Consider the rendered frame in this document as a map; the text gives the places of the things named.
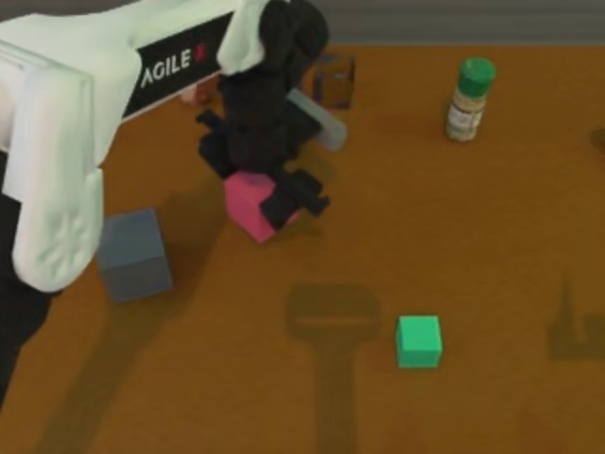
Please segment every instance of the gray wall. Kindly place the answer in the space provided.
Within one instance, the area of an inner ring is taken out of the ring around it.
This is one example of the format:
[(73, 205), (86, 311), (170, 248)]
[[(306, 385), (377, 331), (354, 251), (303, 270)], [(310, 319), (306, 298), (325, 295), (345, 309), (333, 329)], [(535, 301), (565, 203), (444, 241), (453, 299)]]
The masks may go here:
[[(128, 1), (0, 0), (0, 19), (30, 12), (83, 13), (125, 3)], [(334, 41), (342, 43), (605, 43), (605, 0), (315, 0), (315, 3), (328, 17)]]

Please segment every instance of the green bottle cap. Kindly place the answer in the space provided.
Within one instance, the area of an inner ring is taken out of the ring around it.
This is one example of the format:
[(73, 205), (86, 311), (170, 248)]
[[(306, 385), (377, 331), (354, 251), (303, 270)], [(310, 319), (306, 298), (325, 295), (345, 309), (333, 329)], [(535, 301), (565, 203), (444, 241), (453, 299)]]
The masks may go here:
[(480, 57), (466, 59), (460, 65), (458, 90), (468, 97), (483, 97), (490, 90), (495, 73), (495, 66), (489, 60)]

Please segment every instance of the robotic arm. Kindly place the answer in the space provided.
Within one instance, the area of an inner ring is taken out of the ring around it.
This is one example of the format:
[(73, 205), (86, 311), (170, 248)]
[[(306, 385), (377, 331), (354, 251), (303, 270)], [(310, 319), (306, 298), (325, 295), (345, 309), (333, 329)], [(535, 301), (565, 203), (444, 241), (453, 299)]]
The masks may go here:
[(21, 281), (50, 293), (79, 277), (100, 239), (99, 166), (119, 126), (216, 73), (262, 61), (267, 2), (141, 0), (0, 24), (1, 189), (21, 203), (12, 250)]

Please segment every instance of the green cube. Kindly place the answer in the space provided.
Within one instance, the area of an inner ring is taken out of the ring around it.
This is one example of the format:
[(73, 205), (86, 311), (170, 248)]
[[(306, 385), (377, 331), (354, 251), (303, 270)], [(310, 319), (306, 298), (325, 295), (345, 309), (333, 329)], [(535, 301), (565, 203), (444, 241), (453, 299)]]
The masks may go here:
[(443, 351), (439, 317), (429, 315), (399, 317), (395, 340), (399, 367), (436, 368), (439, 366)]

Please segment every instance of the pink object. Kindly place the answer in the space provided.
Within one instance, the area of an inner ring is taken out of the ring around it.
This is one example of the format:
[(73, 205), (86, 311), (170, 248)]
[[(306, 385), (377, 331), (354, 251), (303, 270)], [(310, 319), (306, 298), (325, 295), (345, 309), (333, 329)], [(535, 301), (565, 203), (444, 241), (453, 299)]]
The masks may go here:
[[(275, 183), (267, 175), (237, 172), (225, 180), (225, 203), (229, 217), (259, 243), (275, 235), (261, 213), (260, 204), (273, 192)], [(288, 224), (296, 219), (292, 215)]]

